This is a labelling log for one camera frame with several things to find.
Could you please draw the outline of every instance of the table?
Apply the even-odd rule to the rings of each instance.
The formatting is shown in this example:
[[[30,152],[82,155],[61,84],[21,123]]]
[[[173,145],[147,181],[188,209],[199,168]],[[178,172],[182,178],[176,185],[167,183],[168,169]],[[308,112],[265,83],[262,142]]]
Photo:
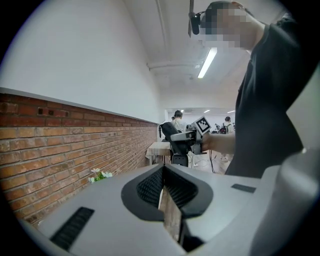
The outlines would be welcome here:
[[[157,156],[170,156],[170,142],[154,142],[146,150],[145,157],[149,159],[152,165],[153,157],[157,160]]]

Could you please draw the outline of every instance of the floor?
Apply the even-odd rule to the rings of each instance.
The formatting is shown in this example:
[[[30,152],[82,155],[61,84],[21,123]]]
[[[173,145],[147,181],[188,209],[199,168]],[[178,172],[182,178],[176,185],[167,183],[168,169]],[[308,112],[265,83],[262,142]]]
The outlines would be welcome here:
[[[194,155],[189,152],[189,168],[197,172],[212,173],[212,166],[210,164],[209,152],[207,154]],[[165,162],[169,163],[170,158],[166,156]],[[162,161],[161,156],[158,157],[157,163]],[[212,151],[212,165],[213,170],[217,174],[224,174],[230,164],[230,161],[224,162],[221,160],[221,154]],[[159,210],[164,212],[164,228],[169,232],[172,238],[176,241],[179,239],[181,212],[176,206],[175,202],[169,195],[166,187],[163,188],[162,197],[160,199]]]

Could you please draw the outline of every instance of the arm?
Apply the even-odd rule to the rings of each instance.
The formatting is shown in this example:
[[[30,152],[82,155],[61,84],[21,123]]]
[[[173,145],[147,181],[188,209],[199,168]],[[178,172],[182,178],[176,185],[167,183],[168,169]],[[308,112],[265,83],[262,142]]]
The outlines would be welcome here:
[[[205,133],[202,138],[202,151],[213,150],[223,154],[235,153],[236,134]]]

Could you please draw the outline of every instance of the black shirt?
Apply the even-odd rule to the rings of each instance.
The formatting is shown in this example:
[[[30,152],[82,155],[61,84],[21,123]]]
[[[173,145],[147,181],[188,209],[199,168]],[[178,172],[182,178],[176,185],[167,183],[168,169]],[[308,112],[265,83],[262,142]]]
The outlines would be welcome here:
[[[235,153],[225,174],[261,178],[303,148],[286,112],[308,82],[310,67],[295,36],[296,23],[264,29],[251,53],[235,107]]]

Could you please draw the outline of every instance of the ceiling light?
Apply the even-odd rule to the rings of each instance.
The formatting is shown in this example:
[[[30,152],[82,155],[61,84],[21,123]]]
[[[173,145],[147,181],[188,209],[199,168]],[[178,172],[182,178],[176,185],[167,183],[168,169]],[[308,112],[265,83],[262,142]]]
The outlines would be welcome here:
[[[214,60],[214,57],[217,54],[217,48],[211,48],[208,55],[206,56],[206,59],[204,61],[204,64],[201,68],[201,71],[198,75],[198,78],[203,78],[210,67],[211,62]]]

